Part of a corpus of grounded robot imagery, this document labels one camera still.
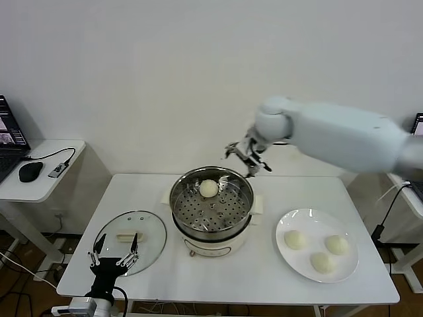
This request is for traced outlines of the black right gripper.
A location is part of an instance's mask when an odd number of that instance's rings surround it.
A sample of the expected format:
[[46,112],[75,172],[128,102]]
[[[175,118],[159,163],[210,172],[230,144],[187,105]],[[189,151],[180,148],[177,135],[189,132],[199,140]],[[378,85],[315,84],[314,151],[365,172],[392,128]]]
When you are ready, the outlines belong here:
[[225,147],[224,157],[228,159],[230,155],[236,155],[239,159],[244,159],[243,162],[247,166],[245,178],[254,178],[261,169],[272,172],[259,155],[269,147],[270,143],[255,128],[249,128],[243,141],[233,142]]

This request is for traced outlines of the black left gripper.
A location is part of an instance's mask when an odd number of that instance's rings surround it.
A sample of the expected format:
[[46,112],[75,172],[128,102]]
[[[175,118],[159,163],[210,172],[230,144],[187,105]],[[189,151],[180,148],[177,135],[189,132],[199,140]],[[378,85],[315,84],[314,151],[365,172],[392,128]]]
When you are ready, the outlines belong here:
[[138,233],[134,234],[130,252],[121,260],[118,258],[101,258],[106,233],[104,233],[93,246],[93,250],[88,252],[91,259],[91,271],[95,275],[95,280],[91,286],[91,297],[95,299],[114,299],[112,292],[117,278],[128,272],[128,267],[132,267],[138,260]]

